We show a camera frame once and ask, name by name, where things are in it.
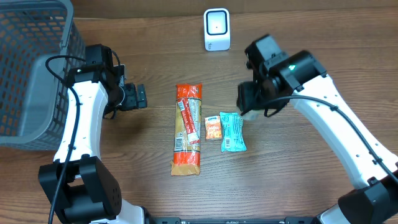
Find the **wooden surface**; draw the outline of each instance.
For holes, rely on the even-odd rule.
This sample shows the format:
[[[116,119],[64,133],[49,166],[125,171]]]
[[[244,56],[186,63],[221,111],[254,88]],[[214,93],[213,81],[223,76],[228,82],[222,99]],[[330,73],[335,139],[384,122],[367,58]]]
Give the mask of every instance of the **wooden surface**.
[[[221,153],[219,141],[203,141],[201,174],[171,177],[175,84],[203,83],[202,118],[234,111],[237,84],[251,79],[243,50],[270,33],[290,54],[307,49],[316,55],[362,122],[398,154],[397,18],[395,7],[233,15],[225,52],[205,51],[201,16],[77,21],[87,45],[111,47],[126,64],[128,81],[146,85],[147,109],[103,121],[103,162],[123,197],[155,216],[316,215],[352,186],[325,141],[291,105],[244,124],[246,152]],[[53,155],[1,149],[0,223],[46,222],[50,204],[37,172]]]
[[[214,7],[224,7],[235,14],[398,6],[396,0],[72,0],[72,3],[76,17],[108,19],[198,16]]]

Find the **orange snack bag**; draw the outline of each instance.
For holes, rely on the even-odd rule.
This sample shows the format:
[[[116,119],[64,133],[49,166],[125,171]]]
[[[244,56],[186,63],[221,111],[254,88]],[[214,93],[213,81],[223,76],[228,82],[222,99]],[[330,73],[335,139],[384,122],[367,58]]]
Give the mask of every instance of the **orange snack bag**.
[[[223,138],[221,132],[220,116],[211,116],[205,118],[206,140],[220,140]]]
[[[170,162],[171,175],[199,175],[200,121],[201,84],[177,84],[174,158]]]

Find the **blue packet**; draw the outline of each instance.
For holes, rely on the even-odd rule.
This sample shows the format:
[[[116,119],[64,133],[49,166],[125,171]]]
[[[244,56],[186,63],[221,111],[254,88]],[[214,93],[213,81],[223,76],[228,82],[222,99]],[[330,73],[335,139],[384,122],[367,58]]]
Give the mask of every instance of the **blue packet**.
[[[243,119],[237,113],[220,112],[221,125],[223,127],[223,143],[221,152],[246,151],[243,142],[242,127]]]

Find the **plastic basket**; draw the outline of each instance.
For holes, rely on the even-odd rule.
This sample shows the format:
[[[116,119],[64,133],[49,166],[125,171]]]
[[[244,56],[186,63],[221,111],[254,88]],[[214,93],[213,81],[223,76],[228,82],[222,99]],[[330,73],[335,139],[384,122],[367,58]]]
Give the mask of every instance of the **plastic basket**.
[[[57,150],[68,113],[67,88],[46,69],[54,55],[85,56],[69,0],[0,2],[0,145]],[[61,77],[82,64],[56,59]]]

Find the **barcode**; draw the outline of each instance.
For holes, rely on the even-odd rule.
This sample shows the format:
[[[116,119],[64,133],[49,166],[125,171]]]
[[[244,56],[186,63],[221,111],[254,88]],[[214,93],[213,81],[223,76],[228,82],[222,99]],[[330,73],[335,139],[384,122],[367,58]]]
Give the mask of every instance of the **barcode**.
[[[231,147],[231,140],[229,138],[225,139],[225,148],[229,149]]]
[[[180,107],[180,111],[185,110],[184,103],[182,101],[178,103],[178,106]]]
[[[183,138],[175,138],[174,151],[181,151],[182,150],[182,141],[183,141]]]

